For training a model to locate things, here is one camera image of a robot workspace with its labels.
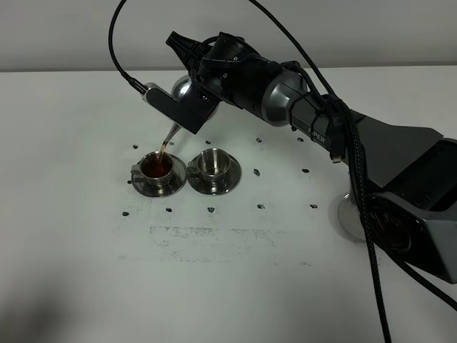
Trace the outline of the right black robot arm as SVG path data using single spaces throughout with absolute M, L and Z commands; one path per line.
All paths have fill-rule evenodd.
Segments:
M 289 125 L 350 169 L 350 200 L 394 257 L 456 282 L 456 141 L 434 129 L 394 126 L 321 94 L 296 61 L 263 58 L 242 38 L 167 42 L 204 96 Z

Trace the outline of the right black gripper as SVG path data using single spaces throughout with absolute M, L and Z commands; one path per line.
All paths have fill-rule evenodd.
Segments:
M 200 43 L 172 31 L 166 45 L 187 71 L 199 60 Z M 201 59 L 197 76 L 220 100 L 252 114 L 261 113 L 261 102 L 270 83 L 282 73 L 282 65 L 263 58 L 242 38 L 220 33 Z

